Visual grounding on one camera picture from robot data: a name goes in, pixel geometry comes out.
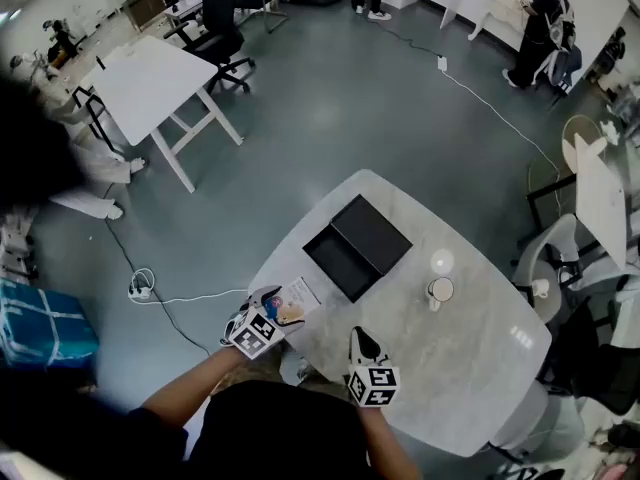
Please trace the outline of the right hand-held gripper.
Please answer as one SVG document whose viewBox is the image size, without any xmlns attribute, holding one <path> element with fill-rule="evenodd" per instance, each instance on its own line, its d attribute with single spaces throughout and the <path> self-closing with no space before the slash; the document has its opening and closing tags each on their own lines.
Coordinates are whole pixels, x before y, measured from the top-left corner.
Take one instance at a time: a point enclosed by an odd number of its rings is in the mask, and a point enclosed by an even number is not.
<svg viewBox="0 0 640 480">
<path fill-rule="evenodd" d="M 400 371 L 398 367 L 386 365 L 389 350 L 379 337 L 355 326 L 349 338 L 349 360 L 347 387 L 356 404 L 364 408 L 390 405 L 401 387 Z"/>
</svg>

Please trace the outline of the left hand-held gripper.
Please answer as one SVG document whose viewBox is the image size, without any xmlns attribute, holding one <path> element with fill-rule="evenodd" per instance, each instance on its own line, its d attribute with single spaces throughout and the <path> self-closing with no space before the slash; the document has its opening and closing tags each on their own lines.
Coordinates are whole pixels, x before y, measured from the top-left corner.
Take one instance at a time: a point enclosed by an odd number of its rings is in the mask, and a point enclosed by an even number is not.
<svg viewBox="0 0 640 480">
<path fill-rule="evenodd" d="M 220 345 L 236 348 L 248 359 L 256 359 L 285 338 L 281 329 L 301 328 L 305 324 L 304 318 L 284 322 L 276 319 L 274 322 L 261 308 L 281 289 L 280 285 L 270 285 L 255 290 L 247 298 L 248 304 L 243 304 L 228 320 Z"/>
</svg>

